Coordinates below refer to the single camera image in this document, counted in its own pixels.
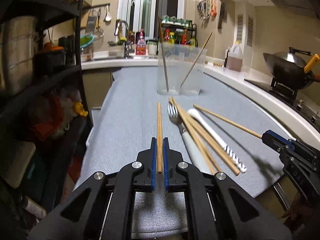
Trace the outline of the white handled fork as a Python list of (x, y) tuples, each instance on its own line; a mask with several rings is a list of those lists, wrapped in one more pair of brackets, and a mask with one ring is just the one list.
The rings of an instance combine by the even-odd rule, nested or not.
[(186, 130), (182, 119), (178, 114), (176, 106), (174, 106), (172, 103), (168, 104), (168, 116), (170, 121), (178, 126), (192, 164), (196, 166), (201, 172), (211, 174), (209, 166), (206, 164), (199, 148), (196, 146), (189, 132)]

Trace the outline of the large steel pot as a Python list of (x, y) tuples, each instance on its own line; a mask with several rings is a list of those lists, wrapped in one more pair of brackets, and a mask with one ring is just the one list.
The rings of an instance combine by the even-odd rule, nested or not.
[(31, 84), (37, 18), (20, 16), (1, 25), (2, 90), (15, 95)]

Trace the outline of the clear plastic container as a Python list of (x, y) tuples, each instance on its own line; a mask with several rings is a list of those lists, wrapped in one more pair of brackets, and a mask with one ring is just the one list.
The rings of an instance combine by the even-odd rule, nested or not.
[(164, 43), (167, 64), (169, 92), (166, 90), (161, 45), (158, 53), (157, 93), (163, 95), (198, 95), (201, 89), (204, 63), (207, 50), (204, 49), (186, 82), (180, 88), (182, 80), (191, 68), (201, 48), (188, 45)]

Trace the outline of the hanging utensil set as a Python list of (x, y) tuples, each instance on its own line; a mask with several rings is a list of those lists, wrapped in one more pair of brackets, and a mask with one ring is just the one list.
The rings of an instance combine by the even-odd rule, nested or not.
[(200, 0), (197, 11), (201, 20), (205, 21), (217, 16), (216, 0)]

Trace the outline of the wooden chopstick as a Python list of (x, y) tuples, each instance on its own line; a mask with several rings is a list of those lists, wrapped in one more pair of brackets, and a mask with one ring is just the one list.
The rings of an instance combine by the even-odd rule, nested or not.
[(165, 86), (166, 86), (167, 92), (169, 92), (167, 64), (165, 61), (165, 53), (164, 53), (163, 31), (162, 31), (162, 27), (161, 27), (161, 18), (159, 16), (158, 16), (158, 24), (159, 24), (159, 39), (160, 39), (160, 45), (161, 45), (161, 55), (162, 55), (163, 66), (164, 66)]
[(179, 116), (182, 118), (183, 123), (187, 127), (191, 137), (195, 136), (196, 145), (200, 146), (201, 153), (205, 153), (207, 158), (211, 161), (211, 163), (216, 167), (218, 171), (221, 171), (221, 168), (213, 158), (213, 156), (209, 153), (208, 149), (199, 138), (198, 134), (209, 144), (209, 146), (218, 154), (218, 156), (227, 164), (227, 166), (233, 171), (233, 173), (237, 176), (240, 174), (240, 170), (233, 163), (232, 159), (225, 153), (222, 147), (217, 143), (215, 139), (200, 125), (198, 124), (189, 114), (187, 114), (182, 107), (175, 101), (174, 98), (170, 97), (169, 102), (173, 103), (178, 110)]
[(193, 106), (196, 109), (198, 109), (198, 110), (200, 110), (202, 112), (205, 112), (207, 114), (210, 114), (210, 115), (212, 115), (212, 116), (214, 116), (214, 117), (216, 117), (216, 118), (218, 118), (218, 119), (220, 119), (220, 120), (222, 120), (222, 121), (224, 121), (224, 122), (226, 122), (226, 123), (238, 128), (238, 129), (240, 129), (240, 130), (242, 130), (242, 131), (244, 131), (244, 132), (246, 132), (246, 133), (248, 133), (248, 134), (250, 134), (250, 135), (252, 135), (252, 136), (254, 136), (256, 138), (258, 138), (258, 139), (262, 139), (262, 135), (261, 134), (255, 132), (255, 131), (247, 128), (247, 127), (244, 127), (244, 126), (242, 126), (240, 124), (237, 124), (236, 122), (233, 122), (232, 120), (229, 120), (229, 119), (227, 119), (227, 118), (225, 118), (225, 117), (223, 117), (221, 115), (218, 115), (218, 114), (216, 114), (216, 113), (214, 113), (214, 112), (212, 112), (212, 111), (210, 111), (210, 110), (208, 110), (206, 108), (203, 108), (203, 107), (201, 107), (201, 106), (199, 106), (197, 104), (193, 104)]
[(163, 134), (161, 104), (157, 103), (157, 173), (163, 172)]
[(207, 174), (215, 174), (216, 169), (212, 164), (210, 158), (208, 157), (208, 154), (205, 152), (205, 148), (202, 145), (203, 143), (200, 141), (199, 136), (196, 134), (193, 126), (187, 120), (186, 115), (182, 115), (183, 116), (180, 115), (174, 99), (169, 98), (169, 119), (172, 123), (178, 126), (192, 164), (196, 166), (201, 172)]
[(182, 80), (182, 83), (181, 83), (181, 85), (180, 85), (180, 88), (182, 88), (182, 86), (184, 85), (184, 83), (186, 82), (186, 79), (188, 78), (188, 76), (190, 75), (190, 73), (191, 73), (191, 71), (193, 70), (193, 68), (194, 68), (194, 66), (195, 66), (195, 64), (197, 63), (197, 61), (199, 60), (199, 58), (200, 58), (200, 56), (201, 56), (201, 54), (202, 54), (202, 52), (204, 51), (204, 49), (206, 48), (206, 46), (207, 46), (207, 44), (208, 44), (208, 42), (210, 41), (210, 38), (212, 37), (212, 34), (213, 34), (213, 31), (210, 33), (210, 35), (207, 37), (207, 39), (206, 39), (206, 41), (205, 41), (205, 43), (204, 43), (204, 45), (202, 46), (202, 48), (201, 48), (201, 50), (200, 50), (200, 52), (198, 53), (198, 55), (197, 55), (197, 57), (196, 57), (196, 59), (195, 59), (195, 61), (193, 62), (193, 64), (191, 65), (191, 68), (189, 69), (189, 71), (187, 72), (187, 74), (186, 74), (186, 76), (184, 77), (184, 79)]

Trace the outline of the pink dish soap bottle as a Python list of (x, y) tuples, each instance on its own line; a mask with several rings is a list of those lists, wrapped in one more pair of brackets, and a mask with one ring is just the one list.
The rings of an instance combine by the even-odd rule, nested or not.
[(136, 55), (145, 55), (146, 54), (146, 42), (144, 29), (141, 29), (136, 42)]

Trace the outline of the gas stove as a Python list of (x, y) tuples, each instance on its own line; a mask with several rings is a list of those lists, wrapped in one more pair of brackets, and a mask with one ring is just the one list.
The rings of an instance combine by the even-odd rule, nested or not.
[(245, 79), (245, 81), (276, 97), (319, 130), (319, 112), (312, 110), (303, 100), (297, 100), (298, 90), (292, 90), (291, 88), (286, 87), (282, 83), (279, 83), (274, 77), (272, 78), (270, 85), (248, 79)]

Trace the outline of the chrome faucet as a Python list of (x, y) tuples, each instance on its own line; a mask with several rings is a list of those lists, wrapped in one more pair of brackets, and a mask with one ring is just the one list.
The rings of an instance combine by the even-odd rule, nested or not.
[[(120, 34), (120, 30), (122, 30), (123, 25), (125, 26), (124, 36)], [(121, 41), (124, 42), (124, 58), (128, 59), (130, 57), (130, 54), (134, 53), (135, 50), (133, 49), (131, 41), (129, 40), (129, 25), (125, 20), (116, 20), (114, 36), (117, 36)]]

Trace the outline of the white hanging spoon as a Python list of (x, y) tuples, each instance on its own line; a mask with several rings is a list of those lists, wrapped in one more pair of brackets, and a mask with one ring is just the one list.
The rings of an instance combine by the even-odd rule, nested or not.
[(112, 16), (110, 14), (110, 5), (108, 4), (106, 6), (106, 16), (104, 18), (104, 22), (111, 22), (111, 20), (112, 20)]

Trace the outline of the white striped spoon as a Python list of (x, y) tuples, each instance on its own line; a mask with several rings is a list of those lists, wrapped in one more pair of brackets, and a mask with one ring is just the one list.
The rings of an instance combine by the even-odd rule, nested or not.
[(239, 157), (233, 152), (233, 150), (227, 145), (227, 143), (207, 124), (204, 118), (200, 115), (199, 111), (191, 108), (187, 113), (197, 120), (203, 128), (217, 141), (217, 143), (223, 148), (223, 150), (230, 156), (234, 161), (238, 169), (245, 173), (247, 171), (246, 165), (239, 159)]

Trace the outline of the black wok with lid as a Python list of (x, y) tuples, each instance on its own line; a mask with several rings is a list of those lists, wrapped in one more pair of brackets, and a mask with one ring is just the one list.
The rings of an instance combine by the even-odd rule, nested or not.
[(319, 83), (319, 75), (312, 72), (319, 61), (318, 54), (312, 56), (310, 51), (290, 47), (288, 52), (263, 53), (263, 58), (276, 81), (292, 90), (305, 89), (314, 82)]

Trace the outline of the grey table mat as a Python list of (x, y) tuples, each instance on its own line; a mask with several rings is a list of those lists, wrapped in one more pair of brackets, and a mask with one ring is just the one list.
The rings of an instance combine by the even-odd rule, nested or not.
[[(157, 93), (157, 68), (122, 68), (114, 72), (113, 78), (94, 123), (77, 183), (82, 184), (98, 171), (117, 172), (135, 161), (140, 151), (148, 149), (156, 135), (158, 106), (162, 108), (163, 135), (169, 139), (170, 148), (180, 152), (184, 161), (189, 161), (179, 129), (168, 118), (168, 97)], [(213, 108), (258, 133), (270, 129), (282, 137), (290, 137), (279, 122), (255, 103), (208, 75), (202, 78), (199, 95), (180, 95), (176, 101), (186, 110), (195, 103)], [(278, 154), (259, 139), (221, 121), (209, 119), (208, 122), (247, 167), (245, 173), (235, 175), (217, 158), (221, 170), (251, 196), (258, 196), (283, 175)], [(164, 237), (186, 230), (183, 193), (167, 193), (163, 179), (158, 179), (153, 193), (136, 194), (133, 238)]]

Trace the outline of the green and blue bowls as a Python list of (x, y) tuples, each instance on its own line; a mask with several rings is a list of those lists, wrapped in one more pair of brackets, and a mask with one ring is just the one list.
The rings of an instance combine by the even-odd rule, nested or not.
[(87, 46), (90, 46), (94, 41), (93, 35), (84, 35), (80, 37), (80, 48), (86, 48)]

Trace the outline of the black condiment rack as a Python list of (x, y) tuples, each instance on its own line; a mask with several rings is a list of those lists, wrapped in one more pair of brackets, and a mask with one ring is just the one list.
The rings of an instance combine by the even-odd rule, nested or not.
[(161, 27), (164, 29), (164, 39), (168, 39), (170, 33), (174, 33), (175, 44), (190, 45), (193, 47), (198, 46), (197, 41), (197, 25), (183, 24), (178, 22), (161, 22)]

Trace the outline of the metal grater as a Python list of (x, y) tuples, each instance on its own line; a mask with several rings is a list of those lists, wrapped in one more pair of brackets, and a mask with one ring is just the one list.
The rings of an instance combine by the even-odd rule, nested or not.
[(95, 26), (97, 22), (98, 12), (95, 9), (89, 11), (86, 24), (86, 33), (93, 33), (95, 31)]

